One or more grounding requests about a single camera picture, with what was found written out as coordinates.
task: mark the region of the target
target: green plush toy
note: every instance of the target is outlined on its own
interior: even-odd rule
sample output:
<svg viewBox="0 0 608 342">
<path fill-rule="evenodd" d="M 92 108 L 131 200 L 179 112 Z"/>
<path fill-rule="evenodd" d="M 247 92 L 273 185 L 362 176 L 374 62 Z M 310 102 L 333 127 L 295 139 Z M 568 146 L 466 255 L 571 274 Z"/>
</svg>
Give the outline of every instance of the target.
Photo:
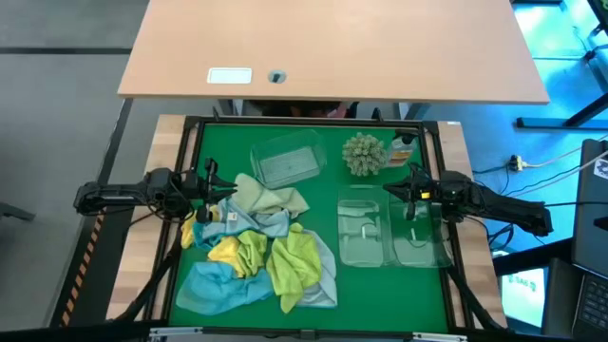
<svg viewBox="0 0 608 342">
<path fill-rule="evenodd" d="M 355 176 L 377 175 L 387 163 L 387 151 L 384 142 L 359 132 L 344 144 L 342 159 Z"/>
</svg>

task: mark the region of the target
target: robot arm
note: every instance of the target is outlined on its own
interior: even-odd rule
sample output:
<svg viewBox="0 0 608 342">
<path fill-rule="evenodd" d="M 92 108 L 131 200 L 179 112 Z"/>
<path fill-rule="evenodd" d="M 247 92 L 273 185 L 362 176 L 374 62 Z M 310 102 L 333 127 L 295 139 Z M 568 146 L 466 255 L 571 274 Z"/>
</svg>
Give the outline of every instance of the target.
<svg viewBox="0 0 608 342">
<path fill-rule="evenodd" d="M 418 164 L 411 163 L 410 170 L 409 177 L 404 180 L 383 186 L 408 203 L 408 220 L 414 218 L 414 203 L 423 200 L 441 203 L 443 218 L 451 222 L 462 222 L 464 216 L 471 215 L 514 223 L 538 237 L 553 232 L 551 216 L 544 202 L 498 195 L 456 171 L 445 171 L 439 180 L 433 180 Z"/>
<path fill-rule="evenodd" d="M 205 169 L 205 179 L 191 170 L 176 173 L 158 168 L 136 184 L 100 185 L 91 181 L 78 189 L 74 207 L 79 214 L 96 215 L 109 206 L 145 205 L 163 217 L 183 219 L 193 211 L 190 200 L 217 203 L 237 191 L 236 184 L 217 176 L 218 164 L 214 160 L 207 159 Z M 205 220 L 206 211 L 199 211 L 197 219 Z"/>
</svg>

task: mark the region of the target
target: wooden desk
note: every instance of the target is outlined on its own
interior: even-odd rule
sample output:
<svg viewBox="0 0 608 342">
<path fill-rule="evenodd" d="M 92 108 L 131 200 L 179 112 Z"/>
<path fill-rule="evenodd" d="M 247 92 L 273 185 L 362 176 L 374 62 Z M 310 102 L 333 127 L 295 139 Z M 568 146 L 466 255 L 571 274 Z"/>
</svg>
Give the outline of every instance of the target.
<svg viewBox="0 0 608 342">
<path fill-rule="evenodd" d="M 148 155 L 146 170 L 156 167 L 174 166 L 181 141 L 183 121 L 183 116 L 160 116 Z M 446 168 L 460 171 L 470 176 L 471 169 L 463 130 L 460 124 L 439 123 L 439 129 Z M 188 150 L 191 155 L 192 146 L 189 147 Z M 190 157 L 188 155 L 186 153 L 185 165 L 189 165 Z M 431 158 L 433 177 L 437 176 L 437 170 L 436 161 Z M 144 213 L 144 211 L 136 211 L 134 218 L 138 218 Z M 157 218 L 148 218 L 133 225 L 131 228 L 124 246 L 123 259 L 114 285 L 114 292 L 107 313 L 108 318 L 113 318 L 120 314 L 145 284 L 152 270 L 152 262 L 156 253 L 160 231 L 161 224 Z M 472 220 L 466 220 L 458 225 L 458 231 L 465 265 L 465 275 L 469 287 L 492 317 L 500 324 L 506 326 L 484 227 Z M 159 308 L 163 289 L 163 286 L 160 286 L 154 317 L 160 317 Z M 464 326 L 460 297 L 454 286 L 451 287 L 451 293 L 457 324 Z"/>
<path fill-rule="evenodd" d="M 209 84 L 211 67 L 251 83 Z M 548 102 L 507 0 L 151 0 L 119 94 Z"/>
</svg>

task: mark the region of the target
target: green mat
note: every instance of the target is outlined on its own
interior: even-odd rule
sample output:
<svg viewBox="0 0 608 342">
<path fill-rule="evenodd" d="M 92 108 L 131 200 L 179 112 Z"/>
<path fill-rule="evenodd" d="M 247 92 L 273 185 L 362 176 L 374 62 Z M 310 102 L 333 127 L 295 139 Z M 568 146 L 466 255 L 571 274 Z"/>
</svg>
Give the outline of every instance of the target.
<svg viewBox="0 0 608 342">
<path fill-rule="evenodd" d="M 309 127 L 208 123 L 204 128 L 199 172 L 204 173 L 204 159 L 212 157 L 218 162 L 218 175 L 224 180 L 232 181 L 241 172 L 253 176 L 249 157 L 251 144 L 307 128 Z M 394 129 L 318 126 L 313 129 L 325 140 L 327 165 L 319 176 L 289 186 L 296 187 L 311 207 L 297 220 L 304 228 L 315 230 L 335 255 L 337 308 L 296 307 L 285 314 L 279 308 L 278 297 L 272 296 L 226 313 L 205 316 L 174 304 L 169 325 L 446 333 L 447 320 L 437 269 L 356 268 L 340 261 L 336 211 L 338 189 L 350 184 L 381 185 L 399 181 L 409 173 L 404 166 L 384 169 L 375 177 L 351 176 L 350 170 L 342 161 L 342 145 L 357 132 L 363 132 L 372 134 L 388 146 Z M 415 152 L 411 160 L 421 162 L 420 151 Z M 193 247 L 183 251 L 175 295 L 193 263 L 205 260 L 206 253 L 200 249 Z"/>
</svg>

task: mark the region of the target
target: clear plastic tray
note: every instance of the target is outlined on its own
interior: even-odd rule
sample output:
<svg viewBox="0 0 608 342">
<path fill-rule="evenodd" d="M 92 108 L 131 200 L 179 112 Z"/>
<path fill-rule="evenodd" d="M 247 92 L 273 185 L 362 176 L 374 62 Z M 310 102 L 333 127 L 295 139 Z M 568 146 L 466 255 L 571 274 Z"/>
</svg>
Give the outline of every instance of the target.
<svg viewBox="0 0 608 342">
<path fill-rule="evenodd" d="M 355 267 L 451 265 L 441 207 L 416 203 L 414 220 L 407 205 L 380 186 L 352 185 L 338 194 L 338 239 L 342 263 Z"/>
<path fill-rule="evenodd" d="M 256 143 L 251 165 L 269 189 L 318 176 L 327 163 L 323 138 L 312 129 Z"/>
</svg>

